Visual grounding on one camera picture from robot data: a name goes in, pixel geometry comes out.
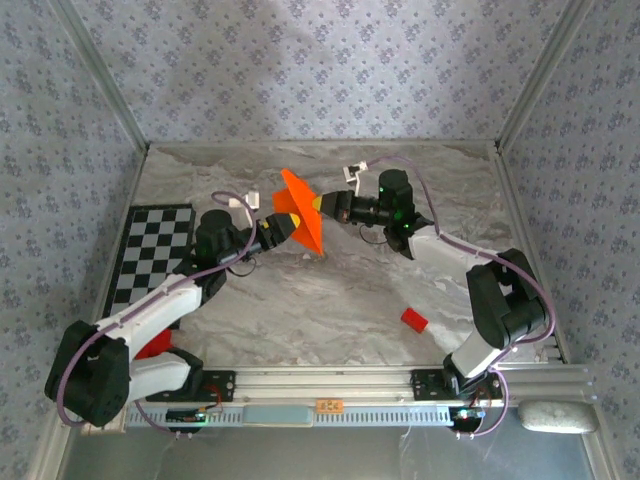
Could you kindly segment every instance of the white connector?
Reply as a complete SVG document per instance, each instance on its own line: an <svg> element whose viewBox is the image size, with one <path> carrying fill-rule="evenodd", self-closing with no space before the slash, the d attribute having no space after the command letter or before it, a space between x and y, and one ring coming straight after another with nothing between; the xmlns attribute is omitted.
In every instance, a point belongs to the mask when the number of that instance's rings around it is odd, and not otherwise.
<svg viewBox="0 0 640 480"><path fill-rule="evenodd" d="M249 191L244 196L244 201L249 204L251 210L257 212L260 208L260 192ZM229 199L229 208L232 209L231 216L233 217L233 223L239 229L251 227L251 216L247 209L235 198Z"/></svg>
<svg viewBox="0 0 640 480"><path fill-rule="evenodd" d="M354 163L353 165L342 168L344 179L347 183L350 186L355 185L356 196L358 196L358 193L360 192L360 172L364 172L365 170L369 170L367 162Z"/></svg>

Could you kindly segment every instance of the checkerboard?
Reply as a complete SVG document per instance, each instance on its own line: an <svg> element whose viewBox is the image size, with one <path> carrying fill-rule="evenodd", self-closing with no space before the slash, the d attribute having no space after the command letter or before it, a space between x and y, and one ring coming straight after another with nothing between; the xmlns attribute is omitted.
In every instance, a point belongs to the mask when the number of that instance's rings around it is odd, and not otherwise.
<svg viewBox="0 0 640 480"><path fill-rule="evenodd" d="M164 281L191 246L194 221L189 204L129 209L104 317L124 310Z"/></svg>

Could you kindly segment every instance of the small orange label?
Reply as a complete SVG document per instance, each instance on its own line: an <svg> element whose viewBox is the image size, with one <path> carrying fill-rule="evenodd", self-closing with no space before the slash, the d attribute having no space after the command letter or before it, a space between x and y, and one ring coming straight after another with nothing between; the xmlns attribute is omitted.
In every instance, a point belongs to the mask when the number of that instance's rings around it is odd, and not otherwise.
<svg viewBox="0 0 640 480"><path fill-rule="evenodd" d="M337 398L323 398L316 400L316 413L344 413L344 402Z"/></svg>

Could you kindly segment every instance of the gray marble tabletop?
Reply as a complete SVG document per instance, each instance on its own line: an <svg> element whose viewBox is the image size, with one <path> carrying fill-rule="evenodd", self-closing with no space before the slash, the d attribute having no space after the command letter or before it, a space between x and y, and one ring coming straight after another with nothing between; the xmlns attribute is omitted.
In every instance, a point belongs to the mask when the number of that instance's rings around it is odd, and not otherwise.
<svg viewBox="0 0 640 480"><path fill-rule="evenodd" d="M258 214L264 217L273 211L271 194L284 187L283 168L323 193L347 188L343 166L389 154L419 166L445 231L485 247L511 245L482 145L158 145L150 149L134 203L188 202L200 216L215 208L210 199L215 190L258 190ZM361 194L376 194L382 169L362 175ZM421 191L414 190L418 211L430 217ZM372 241L384 239L377 230L364 233ZM470 333L467 291L446 272L407 260L386 245L368 245L354 226L326 220L323 239L324 256L290 240L259 255L250 276L229 276L214 299L183 319L175 343L206 365L415 365L440 363ZM400 321L407 307L429 320L422 334ZM512 360L538 357L527 347Z"/></svg>

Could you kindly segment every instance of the floral wallpaper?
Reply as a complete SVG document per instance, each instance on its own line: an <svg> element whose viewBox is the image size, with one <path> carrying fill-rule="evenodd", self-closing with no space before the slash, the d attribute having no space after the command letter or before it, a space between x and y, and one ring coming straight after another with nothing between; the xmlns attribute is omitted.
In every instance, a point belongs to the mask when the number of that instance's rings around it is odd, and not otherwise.
<svg viewBox="0 0 640 480"><path fill-rule="evenodd" d="M566 0L73 0L151 142L491 139Z"/></svg>
<svg viewBox="0 0 640 480"><path fill-rule="evenodd" d="M61 334L87 320L140 158L52 13L0 5L0 478L24 478Z"/></svg>
<svg viewBox="0 0 640 480"><path fill-rule="evenodd" d="M596 2L508 159L572 360L640 478L640 4Z"/></svg>

